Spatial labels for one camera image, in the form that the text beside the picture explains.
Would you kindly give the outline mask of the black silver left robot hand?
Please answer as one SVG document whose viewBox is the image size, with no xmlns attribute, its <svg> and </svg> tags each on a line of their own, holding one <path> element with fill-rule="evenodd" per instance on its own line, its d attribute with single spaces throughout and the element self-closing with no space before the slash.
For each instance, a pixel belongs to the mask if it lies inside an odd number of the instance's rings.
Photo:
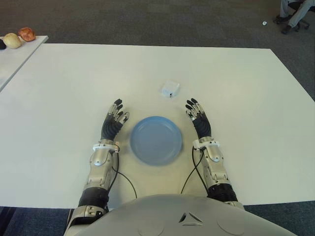
<svg viewBox="0 0 315 236">
<path fill-rule="evenodd" d="M 101 140 L 114 141 L 122 126 L 129 119 L 129 112 L 124 112 L 123 101 L 117 99 L 109 108 L 101 129 Z"/>
</svg>

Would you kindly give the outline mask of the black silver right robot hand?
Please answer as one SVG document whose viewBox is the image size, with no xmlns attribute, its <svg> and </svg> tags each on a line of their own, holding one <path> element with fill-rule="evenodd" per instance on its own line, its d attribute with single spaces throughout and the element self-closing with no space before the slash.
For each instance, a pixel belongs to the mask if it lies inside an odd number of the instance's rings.
<svg viewBox="0 0 315 236">
<path fill-rule="evenodd" d="M 211 137 L 211 125 L 200 103 L 194 98 L 191 98 L 187 100 L 185 107 L 186 114 L 192 121 L 198 138 Z"/>
</svg>

